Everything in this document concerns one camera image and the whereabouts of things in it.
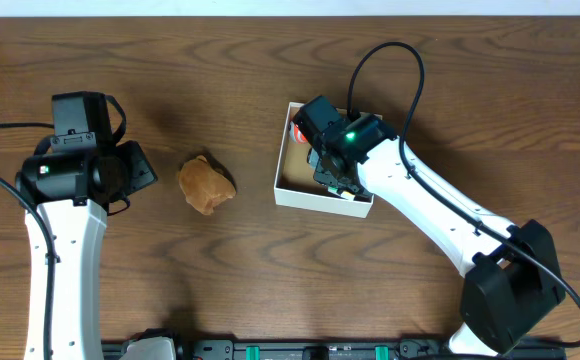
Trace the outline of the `colourful puzzle cube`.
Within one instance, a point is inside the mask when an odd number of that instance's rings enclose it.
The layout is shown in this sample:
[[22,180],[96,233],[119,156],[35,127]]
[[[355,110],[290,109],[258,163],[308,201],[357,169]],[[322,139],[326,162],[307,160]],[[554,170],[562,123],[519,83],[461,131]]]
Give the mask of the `colourful puzzle cube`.
[[346,191],[344,189],[329,187],[328,192],[333,194],[333,195],[336,195],[344,200],[347,200],[347,201],[354,201],[356,198],[356,195],[354,193],[351,193],[351,192]]

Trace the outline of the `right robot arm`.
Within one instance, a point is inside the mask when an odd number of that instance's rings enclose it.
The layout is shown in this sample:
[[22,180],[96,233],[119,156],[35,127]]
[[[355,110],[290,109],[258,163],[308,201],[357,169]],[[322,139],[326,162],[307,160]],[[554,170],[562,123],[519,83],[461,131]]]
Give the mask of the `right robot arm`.
[[461,193],[422,163],[383,119],[344,115],[319,96],[292,112],[310,145],[316,182],[343,197],[379,197],[446,255],[463,278],[457,355],[512,357],[566,295],[553,238],[535,220],[518,226]]

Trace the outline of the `brown plush toy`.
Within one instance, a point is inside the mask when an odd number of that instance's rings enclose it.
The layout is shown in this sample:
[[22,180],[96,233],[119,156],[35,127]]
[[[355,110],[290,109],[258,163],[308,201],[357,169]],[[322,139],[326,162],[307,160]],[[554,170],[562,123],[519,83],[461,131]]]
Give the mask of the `brown plush toy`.
[[185,162],[177,178],[186,202],[205,216],[212,215],[217,206],[236,195],[232,182],[203,155]]

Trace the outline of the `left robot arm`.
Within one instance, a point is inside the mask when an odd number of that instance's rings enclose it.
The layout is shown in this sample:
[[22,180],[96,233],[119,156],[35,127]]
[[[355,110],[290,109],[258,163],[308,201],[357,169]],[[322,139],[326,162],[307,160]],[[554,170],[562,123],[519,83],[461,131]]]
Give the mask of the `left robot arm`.
[[158,179],[140,145],[112,127],[111,95],[52,98],[54,132],[16,175],[31,255],[27,359],[100,359],[99,269],[110,205]]

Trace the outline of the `orange ball with eye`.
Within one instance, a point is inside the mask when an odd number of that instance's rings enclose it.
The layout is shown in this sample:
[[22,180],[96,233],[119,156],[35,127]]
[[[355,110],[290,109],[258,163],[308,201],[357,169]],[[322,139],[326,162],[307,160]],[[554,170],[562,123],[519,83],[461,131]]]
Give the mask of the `orange ball with eye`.
[[294,122],[291,122],[289,124],[289,133],[290,133],[291,140],[294,143],[305,144],[308,142],[308,140],[305,138],[305,136],[300,131],[299,127]]

